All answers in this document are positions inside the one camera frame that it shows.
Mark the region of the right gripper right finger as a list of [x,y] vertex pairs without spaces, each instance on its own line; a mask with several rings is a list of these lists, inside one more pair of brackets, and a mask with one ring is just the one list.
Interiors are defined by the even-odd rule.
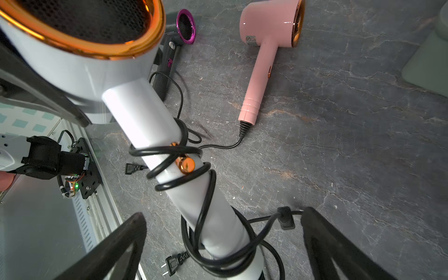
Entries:
[[338,280],[335,266],[349,280],[393,280],[312,207],[302,212],[303,238],[313,276],[316,280]]

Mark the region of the white hair dryer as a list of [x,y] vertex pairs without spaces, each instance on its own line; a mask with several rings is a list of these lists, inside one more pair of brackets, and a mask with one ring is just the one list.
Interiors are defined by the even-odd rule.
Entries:
[[205,271],[262,280],[262,237],[216,189],[216,173],[187,144],[147,76],[165,33],[161,1],[2,1],[1,33],[86,116],[99,103],[181,213],[186,250]]

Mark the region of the pink hair dryer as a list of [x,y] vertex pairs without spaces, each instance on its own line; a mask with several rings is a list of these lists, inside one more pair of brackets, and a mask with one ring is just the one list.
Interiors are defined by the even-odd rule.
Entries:
[[241,13],[241,40],[260,49],[238,118],[240,138],[256,123],[278,49],[298,45],[305,9],[306,2],[300,0],[256,1]]

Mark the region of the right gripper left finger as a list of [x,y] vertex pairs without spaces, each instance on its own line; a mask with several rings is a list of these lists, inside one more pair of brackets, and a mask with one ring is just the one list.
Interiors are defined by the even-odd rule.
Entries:
[[56,279],[134,280],[146,236],[146,220],[141,212],[137,212]]

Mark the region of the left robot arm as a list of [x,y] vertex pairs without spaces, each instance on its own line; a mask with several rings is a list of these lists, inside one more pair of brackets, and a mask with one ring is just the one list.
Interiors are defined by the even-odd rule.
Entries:
[[[37,74],[7,41],[1,42],[1,102],[88,124],[65,92]],[[1,134],[1,170],[42,180],[57,178],[63,195],[70,197],[78,189],[65,185],[62,177],[71,176],[77,183],[87,173],[91,159],[85,150],[64,151],[60,141],[47,136]]]

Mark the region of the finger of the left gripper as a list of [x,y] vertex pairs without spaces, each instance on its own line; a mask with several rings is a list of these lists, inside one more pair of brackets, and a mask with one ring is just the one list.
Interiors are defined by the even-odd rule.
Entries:
[[65,92],[37,74],[10,44],[1,43],[1,103],[51,113],[81,127],[91,121]]

